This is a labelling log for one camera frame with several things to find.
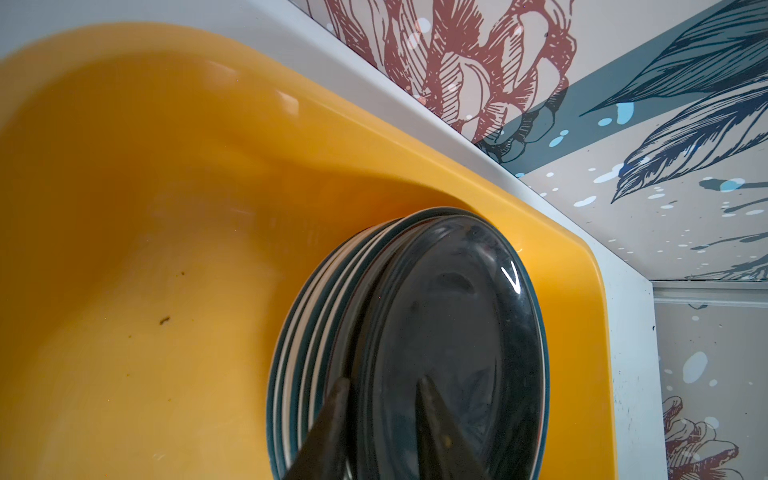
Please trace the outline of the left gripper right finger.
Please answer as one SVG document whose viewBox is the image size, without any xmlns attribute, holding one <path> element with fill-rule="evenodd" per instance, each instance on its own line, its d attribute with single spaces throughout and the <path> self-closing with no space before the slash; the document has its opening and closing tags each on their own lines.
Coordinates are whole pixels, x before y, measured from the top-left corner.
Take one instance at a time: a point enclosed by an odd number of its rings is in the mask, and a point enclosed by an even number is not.
<svg viewBox="0 0 768 480">
<path fill-rule="evenodd" d="M 429 376 L 417 383 L 415 410 L 421 479 L 488 479 Z"/>
</svg>

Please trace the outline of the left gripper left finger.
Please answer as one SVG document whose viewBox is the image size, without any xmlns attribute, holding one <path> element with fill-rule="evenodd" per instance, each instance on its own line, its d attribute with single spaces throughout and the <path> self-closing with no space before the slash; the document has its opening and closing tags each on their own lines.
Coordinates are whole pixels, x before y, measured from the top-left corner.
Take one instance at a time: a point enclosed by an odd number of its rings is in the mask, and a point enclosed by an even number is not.
<svg viewBox="0 0 768 480">
<path fill-rule="evenodd" d="M 283 480 L 345 477 L 351 383 L 338 378 Z"/>
</svg>

